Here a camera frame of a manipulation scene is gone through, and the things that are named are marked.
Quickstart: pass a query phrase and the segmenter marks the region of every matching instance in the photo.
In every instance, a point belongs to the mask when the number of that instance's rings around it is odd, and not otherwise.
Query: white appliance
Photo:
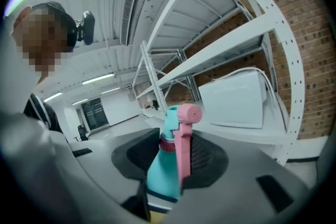
[[[198,89],[206,117],[212,124],[262,128],[263,103],[267,97],[266,85],[274,95],[263,71],[257,68],[244,68],[202,85]]]

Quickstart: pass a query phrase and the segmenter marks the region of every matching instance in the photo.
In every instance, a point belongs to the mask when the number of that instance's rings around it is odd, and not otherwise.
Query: black jacket
[[[63,133],[58,124],[57,116],[50,105],[43,102],[39,97],[33,93],[30,95],[24,114],[28,117],[40,120],[51,131]]]

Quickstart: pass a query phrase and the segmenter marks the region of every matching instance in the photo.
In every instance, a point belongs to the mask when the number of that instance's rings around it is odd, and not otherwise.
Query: floor
[[[96,134],[91,134],[89,136],[90,140],[102,139],[108,136],[117,136],[136,132],[143,129],[159,127],[162,131],[161,120],[152,117],[147,118],[144,115],[139,115],[131,118],[127,121],[121,122],[117,125],[110,127],[107,130],[98,132]],[[296,174],[309,188],[312,188],[317,181],[317,171],[316,162],[305,162],[305,163],[287,163],[285,168],[290,170],[292,173]]]

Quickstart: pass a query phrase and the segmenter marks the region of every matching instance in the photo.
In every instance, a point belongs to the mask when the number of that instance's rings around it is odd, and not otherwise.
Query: white cable
[[[265,82],[266,82],[266,86],[267,86],[267,89],[269,90],[273,100],[274,100],[274,106],[276,106],[276,103],[277,103],[277,99],[275,97],[275,94],[274,94],[274,90],[273,90],[273,87],[272,87],[272,84],[271,82],[269,81],[268,77],[266,76],[265,72],[262,71],[261,69],[259,68],[256,68],[256,67],[244,67],[244,68],[241,68],[241,69],[238,69],[238,70],[235,70],[233,72],[231,72],[230,74],[227,74],[221,78],[218,78],[218,79],[213,79],[213,81],[216,81],[216,80],[221,80],[221,79],[225,79],[227,77],[230,77],[236,73],[239,73],[239,72],[242,72],[242,71],[246,71],[246,70],[257,70],[258,72],[260,72],[262,74],[262,76],[264,77],[265,79]]]

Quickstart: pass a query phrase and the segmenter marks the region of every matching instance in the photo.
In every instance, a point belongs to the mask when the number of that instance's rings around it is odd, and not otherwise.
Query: white metal shelving unit
[[[228,127],[214,126],[207,121],[206,117],[198,124],[195,124],[193,128],[233,140],[276,145],[276,156],[274,157],[277,157],[278,162],[284,165],[290,151],[293,149],[293,143],[297,139],[305,104],[302,61],[290,26],[275,2],[273,0],[248,1],[256,14],[256,18],[252,18],[238,0],[169,0],[148,42],[144,41],[141,44],[142,58],[134,82],[144,64],[150,77],[151,86],[137,96],[137,98],[150,91],[154,91],[159,106],[162,108],[162,112],[158,112],[157,116],[161,117],[160,113],[164,113],[167,109],[165,96],[162,93],[164,87],[170,88],[173,83],[180,83],[180,80],[186,76],[195,76],[262,49],[265,52],[271,70],[273,86],[276,88],[276,78],[268,36],[268,33],[273,31],[278,44],[284,48],[290,73],[291,111],[288,122],[285,124],[282,117],[280,117],[281,113],[286,114],[287,112],[283,107],[281,109],[278,106],[275,110],[276,116],[274,119],[267,120],[266,124],[264,122],[264,125],[267,127],[259,132],[253,130],[248,133],[248,131],[242,129],[238,131],[237,128],[230,128],[229,130]],[[178,49],[186,49],[204,34],[240,11],[246,14],[249,22],[219,38],[185,60],[168,74],[165,74],[161,79],[157,79],[156,73],[159,69],[154,65],[153,52],[173,52]]]

